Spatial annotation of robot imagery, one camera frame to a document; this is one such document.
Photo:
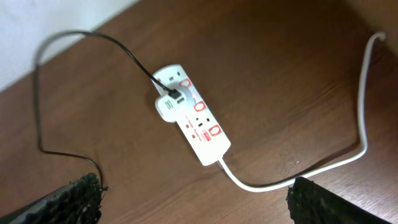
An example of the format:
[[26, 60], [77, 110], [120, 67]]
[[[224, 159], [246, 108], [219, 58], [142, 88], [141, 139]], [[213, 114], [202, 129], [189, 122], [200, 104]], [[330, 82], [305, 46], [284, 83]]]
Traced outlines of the white power strip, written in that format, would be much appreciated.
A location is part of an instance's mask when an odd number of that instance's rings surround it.
[[[170, 89], [178, 85], [191, 91], [195, 104], [174, 123], [178, 124], [203, 166], [218, 163], [223, 168], [223, 156], [231, 142], [183, 67], [179, 64], [166, 66], [156, 71], [154, 78]], [[161, 86], [155, 87], [160, 96], [167, 93]]]

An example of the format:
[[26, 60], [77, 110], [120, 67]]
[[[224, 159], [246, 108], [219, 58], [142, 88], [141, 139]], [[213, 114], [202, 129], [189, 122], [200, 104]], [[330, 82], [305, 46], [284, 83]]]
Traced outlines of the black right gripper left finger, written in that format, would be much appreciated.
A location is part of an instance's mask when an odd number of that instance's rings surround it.
[[89, 173], [3, 217], [8, 224], [97, 224], [102, 216], [103, 189]]

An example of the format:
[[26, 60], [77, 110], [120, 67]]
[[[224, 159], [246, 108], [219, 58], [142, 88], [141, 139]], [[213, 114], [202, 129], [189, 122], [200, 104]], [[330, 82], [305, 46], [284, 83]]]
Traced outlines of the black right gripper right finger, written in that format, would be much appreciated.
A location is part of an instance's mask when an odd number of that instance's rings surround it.
[[295, 224], [389, 223], [304, 177], [295, 179], [286, 201]]

